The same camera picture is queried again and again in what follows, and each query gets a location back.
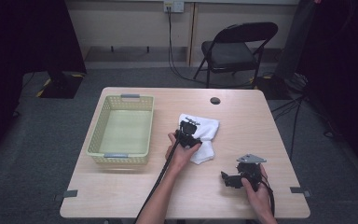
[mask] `electrical outlet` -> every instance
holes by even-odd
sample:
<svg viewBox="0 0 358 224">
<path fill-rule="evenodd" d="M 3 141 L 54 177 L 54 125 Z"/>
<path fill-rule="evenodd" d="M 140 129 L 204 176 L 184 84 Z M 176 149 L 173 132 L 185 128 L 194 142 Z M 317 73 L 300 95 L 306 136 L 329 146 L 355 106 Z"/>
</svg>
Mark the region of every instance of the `electrical outlet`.
<svg viewBox="0 0 358 224">
<path fill-rule="evenodd" d="M 164 1 L 164 4 L 163 4 L 164 12 L 168 12 L 167 8 L 170 8 L 171 12 L 173 12 L 173 1 Z"/>
<path fill-rule="evenodd" d="M 185 10 L 185 2 L 183 1 L 164 1 L 164 12 L 168 12 L 168 8 L 171 12 L 183 13 Z"/>
<path fill-rule="evenodd" d="M 183 13 L 183 11 L 185 10 L 185 2 L 173 2 L 173 11 L 174 12 L 179 12 L 179 13 Z"/>
</svg>

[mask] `wooden table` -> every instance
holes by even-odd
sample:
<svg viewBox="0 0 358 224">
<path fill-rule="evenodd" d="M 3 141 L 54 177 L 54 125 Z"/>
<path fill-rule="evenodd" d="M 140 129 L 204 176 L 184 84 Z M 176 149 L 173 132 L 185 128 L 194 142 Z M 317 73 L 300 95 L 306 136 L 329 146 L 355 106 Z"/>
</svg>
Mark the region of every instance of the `wooden table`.
<svg viewBox="0 0 358 224">
<path fill-rule="evenodd" d="M 235 175 L 236 159 L 248 153 L 267 160 L 263 165 L 274 190 L 275 217 L 310 215 L 304 195 L 290 190 L 299 184 L 261 91 L 106 88 L 92 122 L 105 96 L 121 93 L 155 97 L 149 162 L 128 170 L 95 163 L 86 154 L 89 130 L 68 187 L 78 193 L 63 200 L 63 217 L 136 217 L 165 162 L 171 143 L 167 133 L 174 132 L 182 113 L 218 119 L 220 126 L 213 140 L 215 158 L 200 165 L 191 162 L 185 168 L 174 187 L 167 218 L 255 218 L 244 188 L 226 187 L 220 175 L 221 171 Z M 212 97 L 218 97 L 220 105 L 211 104 Z"/>
</svg>

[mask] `dark curtain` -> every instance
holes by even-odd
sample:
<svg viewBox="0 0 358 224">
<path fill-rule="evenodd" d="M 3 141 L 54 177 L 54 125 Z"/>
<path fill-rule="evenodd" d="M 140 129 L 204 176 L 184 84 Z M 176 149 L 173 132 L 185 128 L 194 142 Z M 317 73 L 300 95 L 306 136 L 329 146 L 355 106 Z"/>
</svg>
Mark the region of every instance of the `dark curtain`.
<svg viewBox="0 0 358 224">
<path fill-rule="evenodd" d="M 299 72 L 358 156 L 358 0 L 322 1 Z"/>
<path fill-rule="evenodd" d="M 63 0 L 0 0 L 0 139 L 29 72 L 86 74 Z"/>
</svg>

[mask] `metal bracket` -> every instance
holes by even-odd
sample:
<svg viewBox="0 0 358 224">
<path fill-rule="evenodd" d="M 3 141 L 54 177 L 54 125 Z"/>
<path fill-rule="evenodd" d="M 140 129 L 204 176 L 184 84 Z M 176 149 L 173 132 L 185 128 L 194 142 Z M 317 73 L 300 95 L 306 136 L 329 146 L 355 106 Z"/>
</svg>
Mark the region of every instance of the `metal bracket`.
<svg viewBox="0 0 358 224">
<path fill-rule="evenodd" d="M 267 160 L 252 154 L 246 154 L 242 157 L 237 158 L 237 161 L 243 163 L 259 163 L 259 162 L 266 162 Z"/>
<path fill-rule="evenodd" d="M 191 124 L 194 124 L 194 125 L 200 125 L 200 123 L 198 123 L 198 122 L 196 122 L 195 120 L 192 120 L 192 119 L 190 119 L 190 118 L 188 118 L 188 117 L 186 117 L 185 119 L 188 120 L 188 123 L 191 123 Z"/>
<path fill-rule="evenodd" d="M 67 190 L 66 192 L 63 193 L 63 195 L 57 194 L 54 197 L 54 201 L 62 202 L 64 198 L 74 198 L 76 196 L 77 196 L 77 189 Z"/>
<path fill-rule="evenodd" d="M 292 193 L 302 193 L 306 198 L 310 198 L 310 190 L 303 190 L 301 187 L 290 187 Z"/>
</svg>

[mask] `chair leg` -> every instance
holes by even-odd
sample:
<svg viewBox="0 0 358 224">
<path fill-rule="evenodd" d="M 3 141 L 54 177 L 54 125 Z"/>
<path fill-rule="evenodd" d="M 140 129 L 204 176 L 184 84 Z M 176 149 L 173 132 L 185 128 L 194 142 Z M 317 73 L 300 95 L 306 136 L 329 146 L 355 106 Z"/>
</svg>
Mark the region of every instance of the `chair leg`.
<svg viewBox="0 0 358 224">
<path fill-rule="evenodd" d="M 208 71 L 206 73 L 206 89 L 209 89 L 209 79 L 210 79 L 210 74 L 211 74 L 211 69 L 209 67 L 209 64 L 208 64 Z"/>
<path fill-rule="evenodd" d="M 196 75 L 193 76 L 193 79 L 197 78 L 197 75 L 199 74 L 199 71 L 201 70 L 202 66 L 204 65 L 205 60 L 206 60 L 205 58 L 202 60 L 202 63 L 200 64 L 199 69 L 197 69 Z"/>
<path fill-rule="evenodd" d="M 255 69 L 255 75 L 254 75 L 254 80 L 252 82 L 252 89 L 255 88 L 256 85 L 256 79 L 257 79 L 257 74 L 258 74 L 258 67 Z"/>
</svg>

